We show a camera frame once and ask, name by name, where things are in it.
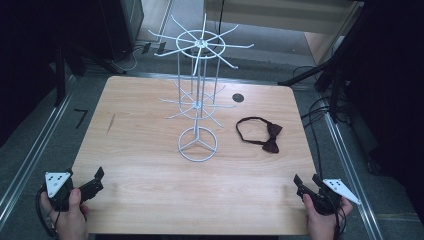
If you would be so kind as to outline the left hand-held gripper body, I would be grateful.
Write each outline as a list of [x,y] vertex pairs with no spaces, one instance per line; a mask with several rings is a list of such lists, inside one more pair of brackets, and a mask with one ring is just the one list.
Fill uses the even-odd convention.
[[48,203],[56,212],[67,212],[69,210],[69,196],[75,189],[72,177],[64,172],[46,172],[45,187]]

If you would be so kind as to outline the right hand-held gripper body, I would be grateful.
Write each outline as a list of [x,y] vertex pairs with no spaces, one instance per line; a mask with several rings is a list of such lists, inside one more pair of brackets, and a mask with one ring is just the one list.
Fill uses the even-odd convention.
[[322,179],[324,193],[319,190],[312,199],[315,210],[321,215],[331,215],[341,208],[340,202],[343,197],[360,205],[361,200],[342,182],[341,179]]

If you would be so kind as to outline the dark maroon bow tie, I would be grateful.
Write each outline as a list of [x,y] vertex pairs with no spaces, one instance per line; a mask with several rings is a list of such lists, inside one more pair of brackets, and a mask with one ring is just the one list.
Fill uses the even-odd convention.
[[[259,140],[248,140],[245,139],[241,133],[241,131],[239,130],[239,124],[242,122],[246,122],[246,121],[250,121],[250,120],[260,120],[263,123],[266,124],[267,127],[267,132],[268,132],[268,139],[266,141],[259,141]],[[278,124],[274,124],[264,118],[261,117],[257,117],[257,116],[251,116],[251,117],[245,117],[240,119],[237,123],[236,123],[236,131],[240,137],[240,139],[243,142],[246,143],[250,143],[250,144],[255,144],[255,145],[261,145],[262,149],[268,153],[272,153],[272,154],[278,154],[279,153],[279,147],[277,144],[277,137],[278,135],[281,133],[281,131],[283,130],[283,127],[278,125]]]

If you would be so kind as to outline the white wire display rack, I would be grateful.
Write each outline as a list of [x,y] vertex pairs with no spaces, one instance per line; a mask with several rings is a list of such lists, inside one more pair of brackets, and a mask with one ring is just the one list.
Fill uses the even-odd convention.
[[152,35],[165,40],[173,40],[175,50],[158,50],[157,57],[177,56],[177,78],[173,84],[178,90],[175,100],[160,98],[160,101],[175,104],[178,112],[168,116],[168,119],[184,117],[193,125],[184,130],[177,141],[179,153],[188,161],[205,162],[214,157],[218,151],[218,138],[207,128],[206,120],[212,121],[218,127],[224,125],[214,114],[219,108],[234,108],[234,105],[222,105],[216,102],[217,95],[225,89],[218,86],[218,77],[222,63],[232,69],[237,69],[225,59],[223,54],[227,49],[249,49],[250,45],[227,44],[224,37],[234,32],[238,26],[223,33],[214,33],[206,29],[207,15],[203,17],[200,29],[189,30],[174,17],[172,21],[181,29],[177,36],[169,36],[151,32]]

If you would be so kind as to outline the person's right hand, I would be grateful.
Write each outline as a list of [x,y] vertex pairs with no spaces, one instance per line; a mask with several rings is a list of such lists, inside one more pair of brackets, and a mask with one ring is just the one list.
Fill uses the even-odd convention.
[[341,199],[341,208],[337,216],[319,214],[314,207],[312,199],[305,194],[303,203],[306,209],[306,225],[311,240],[334,240],[340,234],[340,224],[353,210],[348,199]]

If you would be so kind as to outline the person's left hand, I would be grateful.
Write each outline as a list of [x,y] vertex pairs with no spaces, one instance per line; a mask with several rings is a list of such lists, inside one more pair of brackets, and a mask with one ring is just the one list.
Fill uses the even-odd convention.
[[59,240],[89,240],[86,214],[89,208],[81,203],[81,192],[75,188],[71,191],[68,202],[69,210],[57,212],[51,206],[47,193],[41,193],[41,206],[53,219]]

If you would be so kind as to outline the black tape mark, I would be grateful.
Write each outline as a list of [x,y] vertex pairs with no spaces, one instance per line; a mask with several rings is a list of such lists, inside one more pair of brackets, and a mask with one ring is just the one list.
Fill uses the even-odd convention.
[[74,109],[74,112],[78,112],[78,113],[80,113],[80,114],[81,114],[80,119],[79,119],[79,121],[78,121],[78,123],[77,123],[77,125],[76,125],[76,127],[75,127],[75,129],[79,129],[79,128],[80,128],[80,126],[82,125],[82,123],[83,123],[83,121],[84,121],[85,117],[86,117],[86,116],[87,116],[87,114],[88,114],[88,110],[87,110],[87,109],[78,109],[78,108],[75,108],[75,109]]

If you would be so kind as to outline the black metal stand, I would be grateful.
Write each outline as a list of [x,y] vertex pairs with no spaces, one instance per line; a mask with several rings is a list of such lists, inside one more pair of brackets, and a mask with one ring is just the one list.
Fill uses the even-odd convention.
[[343,71],[340,67],[342,56],[343,51],[337,50],[327,61],[323,62],[322,64],[312,67],[310,70],[307,70],[298,76],[292,77],[289,80],[279,81],[278,85],[290,87],[320,73],[319,78],[314,84],[314,88],[319,92],[324,92],[328,89],[329,86],[332,86],[329,114],[333,122],[336,123],[338,112],[337,102],[339,99],[343,75]]
[[58,107],[65,99],[65,64],[68,64],[71,71],[79,76],[85,74],[86,68],[81,57],[93,60],[97,65],[113,74],[126,74],[126,70],[118,70],[106,61],[102,60],[92,51],[69,41],[59,42],[56,47],[55,80],[56,80],[56,100],[55,107]]

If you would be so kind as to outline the dark cabinet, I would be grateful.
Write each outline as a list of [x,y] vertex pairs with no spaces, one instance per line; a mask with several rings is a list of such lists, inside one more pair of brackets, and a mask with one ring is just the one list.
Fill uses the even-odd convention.
[[106,53],[111,60],[128,55],[144,20],[141,0],[99,0],[106,30]]

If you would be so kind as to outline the beige panel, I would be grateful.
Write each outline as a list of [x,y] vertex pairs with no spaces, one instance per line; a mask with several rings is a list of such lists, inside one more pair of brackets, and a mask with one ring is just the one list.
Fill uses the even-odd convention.
[[341,29],[355,0],[204,0],[212,21],[330,34]]

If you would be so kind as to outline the metal floor rail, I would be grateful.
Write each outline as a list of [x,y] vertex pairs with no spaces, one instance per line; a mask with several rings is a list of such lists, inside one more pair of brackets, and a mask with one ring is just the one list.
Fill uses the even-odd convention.
[[353,165],[351,156],[341,135],[339,127],[336,123],[333,122],[329,114],[326,114],[325,121],[332,136],[336,151],[339,155],[341,165],[344,169],[352,192],[361,201],[361,203],[357,205],[357,208],[366,229],[367,235],[370,240],[384,240],[376,219],[376,215],[372,209],[368,197],[365,194],[363,185]]
[[48,95],[0,148],[0,232],[69,105],[77,83],[76,76],[66,77],[64,99],[54,106],[56,96]]

